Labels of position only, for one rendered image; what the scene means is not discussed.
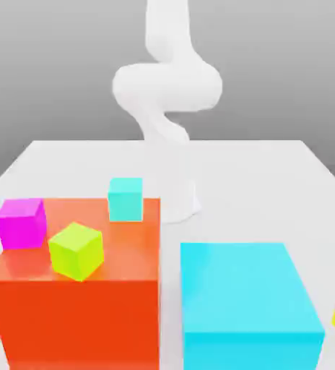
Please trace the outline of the small magenta cube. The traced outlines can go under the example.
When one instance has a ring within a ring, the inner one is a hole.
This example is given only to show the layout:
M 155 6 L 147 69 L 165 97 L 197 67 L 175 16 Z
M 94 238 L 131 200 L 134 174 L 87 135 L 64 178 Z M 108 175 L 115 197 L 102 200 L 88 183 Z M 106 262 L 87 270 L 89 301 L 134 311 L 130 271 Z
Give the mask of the small magenta cube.
M 6 199 L 0 208 L 0 239 L 4 251 L 40 248 L 47 231 L 41 198 Z

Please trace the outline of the large cyan box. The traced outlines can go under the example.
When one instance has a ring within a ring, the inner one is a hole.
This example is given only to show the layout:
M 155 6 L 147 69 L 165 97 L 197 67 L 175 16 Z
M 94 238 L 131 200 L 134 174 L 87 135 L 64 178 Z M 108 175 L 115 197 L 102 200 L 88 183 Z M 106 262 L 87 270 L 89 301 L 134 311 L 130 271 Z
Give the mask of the large cyan box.
M 278 243 L 180 246 L 183 370 L 316 370 L 325 330 Z

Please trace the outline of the small turquoise cube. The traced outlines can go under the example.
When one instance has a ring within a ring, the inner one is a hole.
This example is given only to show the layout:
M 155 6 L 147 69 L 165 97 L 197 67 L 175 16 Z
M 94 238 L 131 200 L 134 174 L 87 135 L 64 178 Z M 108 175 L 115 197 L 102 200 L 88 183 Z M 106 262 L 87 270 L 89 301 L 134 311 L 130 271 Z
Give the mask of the small turquoise cube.
M 108 210 L 111 222 L 142 221 L 142 178 L 112 178 L 108 188 Z

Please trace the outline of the small lime green cube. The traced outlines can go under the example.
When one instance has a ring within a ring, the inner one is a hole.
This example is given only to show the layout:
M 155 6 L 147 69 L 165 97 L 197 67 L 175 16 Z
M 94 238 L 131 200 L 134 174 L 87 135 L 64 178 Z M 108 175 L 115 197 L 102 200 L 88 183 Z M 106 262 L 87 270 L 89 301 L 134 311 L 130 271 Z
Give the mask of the small lime green cube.
M 101 231 L 70 223 L 48 240 L 52 268 L 75 281 L 86 280 L 103 262 Z

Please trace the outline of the large orange box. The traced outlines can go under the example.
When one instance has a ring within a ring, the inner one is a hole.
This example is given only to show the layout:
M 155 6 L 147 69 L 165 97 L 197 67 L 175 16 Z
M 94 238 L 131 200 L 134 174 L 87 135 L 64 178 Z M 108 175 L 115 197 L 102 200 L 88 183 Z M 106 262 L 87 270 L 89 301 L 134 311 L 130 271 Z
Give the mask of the large orange box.
M 77 222 L 103 235 L 84 282 L 55 273 L 47 245 L 0 255 L 0 338 L 10 370 L 160 370 L 160 202 L 138 223 L 105 199 L 44 201 L 49 236 Z

